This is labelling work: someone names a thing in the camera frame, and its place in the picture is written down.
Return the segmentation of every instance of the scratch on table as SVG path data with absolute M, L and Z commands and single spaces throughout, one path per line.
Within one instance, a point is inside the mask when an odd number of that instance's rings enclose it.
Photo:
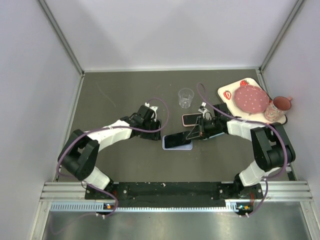
M 105 94 L 104 91 L 102 91 L 102 89 L 101 89 L 101 87 L 99 86 L 99 84 L 98 84 L 97 82 L 95 82 L 95 84 L 96 84 L 97 88 L 99 89 L 99 92 L 100 92 L 103 96 L 105 96 L 105 97 L 112 103 L 112 105 L 113 105 L 114 107 L 116 107 L 116 104 L 114 103 L 114 101 L 112 101 L 111 98 L 110 98 L 107 94 Z

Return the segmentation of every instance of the gray tabletop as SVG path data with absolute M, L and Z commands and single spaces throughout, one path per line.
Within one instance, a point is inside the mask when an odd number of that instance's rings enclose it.
M 183 127 L 182 115 L 197 113 L 202 101 L 196 84 L 202 82 L 212 104 L 221 102 L 218 88 L 243 78 L 257 80 L 255 70 L 187 70 L 146 72 L 86 73 L 79 96 L 72 130 L 87 131 L 110 125 L 130 116 L 152 97 L 163 99 L 170 118 L 161 135 L 190 130 Z M 194 91 L 191 107 L 181 108 L 178 92 Z M 167 113 L 161 102 L 158 118 Z M 116 182 L 208 182 L 232 181 L 253 161 L 250 141 L 221 135 L 209 140 L 193 141 L 193 149 L 163 150 L 162 141 L 138 137 L 120 141 L 102 150 L 96 166 Z

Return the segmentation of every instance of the blue object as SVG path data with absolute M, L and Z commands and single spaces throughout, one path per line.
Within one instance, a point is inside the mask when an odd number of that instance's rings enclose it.
M 165 148 L 165 136 L 162 137 L 162 148 L 163 150 L 191 150 L 192 149 L 192 141 L 189 144 L 182 145 L 182 146 L 176 146 L 171 148 Z

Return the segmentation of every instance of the strawberry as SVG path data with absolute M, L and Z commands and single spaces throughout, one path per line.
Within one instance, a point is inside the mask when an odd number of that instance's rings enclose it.
M 249 85 L 248 81 L 247 80 L 242 80 L 240 82 L 240 86 L 246 86 L 246 85 Z
M 226 99 L 230 100 L 232 94 L 231 94 L 230 91 L 227 90 L 227 91 L 224 91 L 223 96 L 224 96 Z

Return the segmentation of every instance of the phone screen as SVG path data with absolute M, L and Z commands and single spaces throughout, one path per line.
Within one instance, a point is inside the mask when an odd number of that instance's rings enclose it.
M 202 116 L 202 113 L 183 115 L 183 124 L 184 125 L 196 125 L 197 118 L 199 116 Z
M 166 149 L 175 148 L 191 143 L 191 140 L 186 140 L 190 131 L 179 132 L 164 137 L 164 147 Z

